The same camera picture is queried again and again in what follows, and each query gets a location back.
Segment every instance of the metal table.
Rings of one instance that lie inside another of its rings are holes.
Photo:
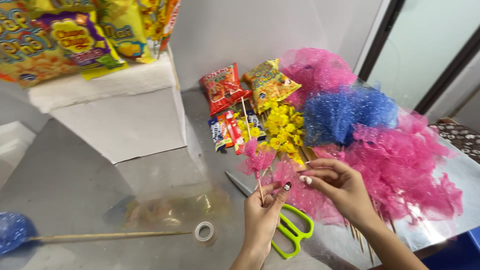
[[[217,232],[211,246],[199,245],[191,234],[24,245],[0,256],[0,269],[227,269],[243,241],[244,196],[223,171],[230,170],[252,188],[255,179],[236,170],[244,157],[231,149],[214,152],[202,93],[190,91],[182,97],[188,147],[116,165],[50,120],[0,191],[0,210],[30,217],[40,235],[193,230],[198,223],[211,221]],[[459,153],[439,172],[447,172],[463,190],[464,214],[415,227],[396,222],[398,236],[413,251],[480,225],[480,165],[442,143]],[[130,217],[138,214],[132,213],[129,202],[135,202],[143,216],[125,222],[126,212]],[[288,249],[285,239],[274,238]],[[350,230],[342,226],[316,223],[313,237],[301,247],[290,260],[272,250],[264,269],[372,267],[368,251],[363,254]]]

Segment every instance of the tape roll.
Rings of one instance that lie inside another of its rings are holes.
[[[208,234],[207,237],[201,237],[200,236],[200,230],[202,228],[208,228],[210,229],[210,233]],[[197,225],[197,228],[195,228],[195,233],[194,233],[195,239],[197,242],[201,245],[211,245],[213,242],[215,242],[216,239],[216,231],[213,229],[213,225],[208,222],[204,221],[201,222],[200,224]]]

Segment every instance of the hand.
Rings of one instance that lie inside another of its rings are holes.
[[[260,269],[270,252],[271,240],[280,224],[280,210],[290,194],[291,183],[284,186],[273,182],[262,186],[265,205],[262,206],[260,190],[245,199],[245,238],[240,254],[230,269]],[[270,194],[280,189],[275,197]]]
[[[317,159],[309,165],[313,169],[300,171],[300,180],[329,197],[355,227],[380,221],[358,171],[335,159]]]

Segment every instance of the scissors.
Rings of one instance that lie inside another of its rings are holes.
[[[253,193],[253,190],[247,187],[244,183],[240,182],[229,171],[225,171],[225,174],[245,196],[248,197],[250,196],[250,194]],[[284,259],[290,259],[291,257],[297,255],[300,252],[300,241],[302,239],[307,239],[312,236],[313,221],[307,215],[305,215],[304,213],[302,213],[300,210],[296,209],[293,206],[284,204],[282,208],[288,209],[293,213],[295,213],[297,216],[305,220],[310,227],[310,230],[307,233],[304,233],[300,231],[295,225],[293,225],[293,223],[289,221],[282,213],[280,213],[280,220],[282,220],[285,223],[285,225],[287,225],[288,228],[283,226],[282,223],[280,223],[280,225],[278,226],[278,229],[286,238],[288,238],[293,243],[295,249],[292,253],[285,253],[282,250],[280,250],[280,248],[275,244],[275,242],[273,242],[273,240],[272,240],[272,246]]]

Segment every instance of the painted fingernail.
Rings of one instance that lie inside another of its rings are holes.
[[[306,182],[308,185],[312,183],[312,179],[308,176],[302,175],[300,176],[300,181]]]
[[[288,181],[288,182],[285,184],[285,186],[283,186],[283,189],[284,189],[285,191],[288,191],[288,190],[290,190],[291,187],[292,187],[292,183],[290,183],[290,181]]]

